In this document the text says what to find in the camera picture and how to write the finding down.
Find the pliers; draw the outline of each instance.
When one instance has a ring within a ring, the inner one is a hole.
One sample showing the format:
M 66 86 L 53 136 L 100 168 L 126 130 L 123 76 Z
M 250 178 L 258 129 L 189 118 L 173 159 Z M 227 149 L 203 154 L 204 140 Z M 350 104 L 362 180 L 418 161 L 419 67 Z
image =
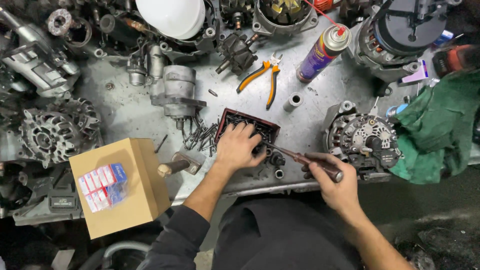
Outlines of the pliers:
M 282 60 L 283 54 L 280 57 L 276 57 L 276 52 L 272 54 L 270 61 L 267 61 L 262 64 L 262 67 L 254 71 L 252 74 L 248 75 L 243 81 L 240 83 L 239 87 L 237 88 L 237 93 L 240 93 L 253 79 L 263 74 L 267 69 L 272 66 L 272 88 L 270 89 L 270 96 L 268 97 L 267 101 L 267 110 L 270 109 L 272 106 L 273 100 L 275 99 L 276 94 L 276 76 L 280 72 L 278 68 L 278 63 Z

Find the cardboard box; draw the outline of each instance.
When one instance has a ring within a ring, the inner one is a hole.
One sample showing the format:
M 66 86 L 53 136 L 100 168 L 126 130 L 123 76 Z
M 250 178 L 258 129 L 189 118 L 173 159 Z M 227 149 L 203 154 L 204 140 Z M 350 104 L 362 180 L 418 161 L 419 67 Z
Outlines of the cardboard box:
M 124 139 L 70 158 L 77 179 L 100 166 L 121 163 L 127 175 L 128 195 L 112 209 L 92 213 L 83 195 L 80 202 L 90 238 L 94 239 L 156 219 L 171 205 L 151 139 Z

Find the metal workbench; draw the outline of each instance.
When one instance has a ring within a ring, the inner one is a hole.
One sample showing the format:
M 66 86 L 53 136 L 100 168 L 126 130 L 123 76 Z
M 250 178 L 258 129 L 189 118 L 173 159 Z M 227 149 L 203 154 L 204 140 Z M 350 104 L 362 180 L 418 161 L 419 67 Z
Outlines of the metal workbench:
M 339 21 L 336 12 L 330 12 L 329 15 Z M 277 51 L 277 55 L 283 54 L 279 64 L 281 72 L 277 78 L 276 98 L 269 111 L 265 110 L 270 92 L 269 72 L 255 79 L 237 95 L 235 89 L 247 73 L 237 77 L 227 69 L 217 75 L 215 69 L 222 61 L 217 53 L 204 56 L 199 62 L 186 64 L 197 71 L 195 98 L 207 102 L 207 107 L 200 111 L 200 117 L 209 125 L 217 122 L 225 107 L 242 111 L 278 124 L 281 129 L 276 144 L 279 146 L 302 153 L 319 151 L 320 128 L 328 107 L 350 100 L 356 103 L 361 111 L 369 112 L 375 102 L 369 72 L 358 66 L 346 52 L 310 84 L 302 84 L 296 79 L 296 66 L 329 25 L 326 18 L 320 17 L 318 26 L 313 30 L 292 37 L 262 37 L 252 45 L 252 50 L 257 51 L 258 61 L 248 73 L 258 69 L 262 61 L 269 59 L 273 52 Z M 221 31 L 226 35 L 231 32 L 223 26 Z M 250 29 L 245 29 L 244 33 L 249 37 L 252 35 Z M 430 67 L 431 55 L 431 52 L 427 52 L 423 57 Z M 430 68 L 429 72 L 433 74 L 433 68 Z M 82 68 L 81 81 L 74 95 L 91 100 L 99 110 L 103 123 L 102 136 L 106 144 L 127 137 L 151 138 L 158 144 L 163 136 L 168 134 L 158 153 L 160 162 L 170 161 L 177 151 L 185 151 L 181 132 L 176 130 L 175 123 L 164 116 L 162 107 L 150 105 L 148 87 L 129 84 L 124 67 L 114 67 L 107 59 L 90 60 Z M 115 88 L 107 90 L 106 83 L 113 83 Z M 390 106 L 403 103 L 404 96 L 415 96 L 417 93 L 417 85 L 397 87 L 392 83 L 391 87 L 393 94 L 380 98 L 378 102 L 380 115 L 384 115 Z M 208 93 L 208 89 L 215 91 L 218 97 Z M 292 113 L 287 113 L 282 109 L 282 105 L 293 92 L 302 93 L 304 103 Z M 202 159 L 198 157 L 196 148 L 186 153 Z M 167 178 L 169 196 L 174 205 L 181 204 L 195 189 L 215 160 L 215 154 L 210 158 L 207 150 L 203 156 L 206 157 L 203 167 L 195 176 L 180 172 Z M 300 168 L 300 164 L 287 158 L 283 179 L 274 177 L 273 166 L 269 164 L 262 163 L 257 168 L 240 170 L 225 188 L 224 196 L 316 186 L 315 181 L 303 179 Z

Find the floor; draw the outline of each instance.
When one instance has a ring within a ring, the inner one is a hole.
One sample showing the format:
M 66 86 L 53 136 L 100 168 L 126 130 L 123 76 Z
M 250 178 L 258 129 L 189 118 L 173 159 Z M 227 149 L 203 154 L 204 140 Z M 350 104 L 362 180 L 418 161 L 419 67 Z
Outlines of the floor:
M 419 222 L 460 218 L 468 226 L 480 226 L 480 167 L 469 166 L 458 176 L 439 184 L 378 183 L 359 186 L 363 210 L 389 241 L 396 236 L 413 235 Z M 197 270 L 210 270 L 218 236 L 218 223 L 234 198 L 218 202 L 200 253 L 195 258 Z

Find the green rag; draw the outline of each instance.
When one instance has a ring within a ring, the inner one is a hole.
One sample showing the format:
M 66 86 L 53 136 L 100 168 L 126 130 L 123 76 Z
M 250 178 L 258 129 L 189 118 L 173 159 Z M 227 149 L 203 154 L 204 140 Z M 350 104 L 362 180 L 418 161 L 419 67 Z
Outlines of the green rag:
M 468 165 L 475 112 L 480 105 L 480 71 L 449 74 L 395 116 L 400 159 L 390 171 L 413 184 L 440 182 L 445 166 L 452 175 Z

